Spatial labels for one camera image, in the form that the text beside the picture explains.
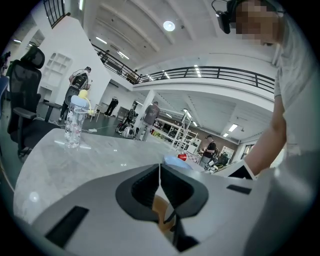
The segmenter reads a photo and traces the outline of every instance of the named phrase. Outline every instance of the plastic bottle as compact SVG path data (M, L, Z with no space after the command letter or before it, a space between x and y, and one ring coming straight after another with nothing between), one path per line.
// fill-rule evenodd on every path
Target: plastic bottle
M79 146L82 125L88 113L89 103L77 95L71 97L64 131L65 144L68 148Z

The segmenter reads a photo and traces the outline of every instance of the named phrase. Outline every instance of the table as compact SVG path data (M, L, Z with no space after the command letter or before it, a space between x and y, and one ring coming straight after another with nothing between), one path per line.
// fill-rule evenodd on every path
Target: table
M162 143L82 133L77 148L66 148L62 129L34 147L16 182L13 212L31 224L53 203L95 178L162 163L176 155Z

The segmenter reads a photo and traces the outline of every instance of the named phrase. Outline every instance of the white wall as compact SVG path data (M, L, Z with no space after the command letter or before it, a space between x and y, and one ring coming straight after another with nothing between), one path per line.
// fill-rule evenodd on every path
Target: white wall
M47 18L45 5L43 1L40 1L31 11L31 16L34 22L40 29L43 36L46 38L52 33L52 28L50 22Z
M44 39L39 48L43 51L46 59L49 59L54 52L72 59L67 74L61 80L55 103L63 104L70 85L69 76L87 66L91 67L89 79L93 80L88 94L92 108L100 102L111 76L77 19L69 16L64 17L54 27L52 33Z
M252 70L261 74L266 73L266 76L271 76L275 71L272 71L272 68L268 67L268 63L271 63L274 52L274 47L255 45L243 39L209 37L197 40L196 43L190 41L167 47L165 50L148 56L148 58L145 61L141 61L136 68L143 70L155 64L161 64L164 61L174 62L174 59L180 58L180 60L188 61L189 59L189 61L192 62L200 62L200 64L191 63L192 66L194 64L201 66L206 63L217 63L216 66L226 67L236 65L244 70Z
M102 95L100 102L101 103L103 102L103 103L109 105L112 100L112 97L114 97L114 96L117 97L119 103L112 112L113 116L118 115L118 111L119 111L120 107L125 108L127 110L130 110L132 107L132 104L134 103L134 101L137 98L133 92L131 92L121 86L119 86L119 88L118 88L118 87L114 86L113 84L109 83L109 85L106 87L106 89Z

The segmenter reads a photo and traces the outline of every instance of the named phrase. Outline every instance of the upper floor railing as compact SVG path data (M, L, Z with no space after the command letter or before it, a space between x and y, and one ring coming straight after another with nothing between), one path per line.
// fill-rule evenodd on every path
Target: upper floor railing
M46 16L53 28L59 21L61 21L65 14L64 0L43 0Z
M138 83L177 78L211 78L254 86L273 93L275 80L263 74L223 66L188 66L144 75Z
M94 44L92 46L96 50L96 53L107 69L115 72L124 79L127 79L132 84L137 84L140 81L140 76L130 67L113 57L110 53L102 50L98 46L95 46Z

